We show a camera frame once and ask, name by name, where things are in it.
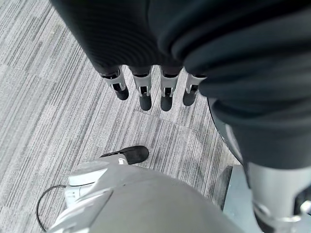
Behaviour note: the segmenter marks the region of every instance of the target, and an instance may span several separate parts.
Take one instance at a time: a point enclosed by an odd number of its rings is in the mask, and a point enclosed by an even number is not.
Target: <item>black cable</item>
[[[37,207],[36,207],[36,209],[35,209],[35,216],[36,216],[36,218],[37,218],[37,222],[38,222],[39,226],[41,227],[41,229],[42,229],[44,232],[47,232],[47,230],[44,229],[44,227],[43,227],[43,225],[42,225],[42,223],[41,223],[41,221],[40,221],[40,219],[39,219],[39,204],[40,204],[42,198],[44,197],[44,195],[46,195],[49,191],[51,191],[51,190],[54,189],[54,188],[66,188],[66,186],[64,186],[64,185],[55,185],[55,186],[52,186],[51,188],[48,188],[47,190],[45,190],[45,191],[42,193],[42,195],[40,196],[40,198],[39,198],[39,200],[38,200],[38,202],[37,202]]]

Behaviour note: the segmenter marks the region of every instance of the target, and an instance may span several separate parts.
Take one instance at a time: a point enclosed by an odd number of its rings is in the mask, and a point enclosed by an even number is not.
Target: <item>striped carpet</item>
[[[127,101],[115,97],[47,0],[0,0],[1,233],[41,232],[35,205],[45,189],[66,184],[78,164],[132,145],[150,150],[140,166],[187,182],[222,208],[237,161],[207,100],[183,106],[183,70],[171,111],[161,111],[153,67],[153,107],[142,111],[131,73],[123,71]],[[49,193],[40,210],[44,225],[63,208],[62,190]]]

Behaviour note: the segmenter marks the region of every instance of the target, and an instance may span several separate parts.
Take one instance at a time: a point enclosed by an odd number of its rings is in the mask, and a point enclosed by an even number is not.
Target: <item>black sleeve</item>
[[[151,1],[150,27],[159,48],[183,60],[189,73],[207,72],[200,92],[218,100],[215,113],[232,126],[243,159],[282,169],[311,166],[310,3],[187,4],[158,19]]]

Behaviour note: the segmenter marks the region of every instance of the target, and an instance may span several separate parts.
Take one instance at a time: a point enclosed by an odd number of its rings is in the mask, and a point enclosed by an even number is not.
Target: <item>floor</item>
[[[38,197],[66,184],[78,164],[132,145],[150,157],[140,166],[181,179],[222,208],[236,159],[218,135],[207,100],[185,107],[183,70],[173,108],[160,109],[159,68],[153,107],[139,108],[134,80],[120,101],[93,69],[47,0],[0,0],[0,232],[41,232]],[[64,208],[62,190],[43,199],[50,226]]]

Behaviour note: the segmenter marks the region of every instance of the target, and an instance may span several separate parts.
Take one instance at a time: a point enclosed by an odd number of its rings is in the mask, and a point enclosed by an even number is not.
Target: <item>black fabric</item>
[[[159,52],[148,27],[147,0],[51,2],[99,73],[115,65],[181,65]]]
[[[52,0],[94,67],[207,73],[245,161],[311,166],[311,7],[306,0]]]

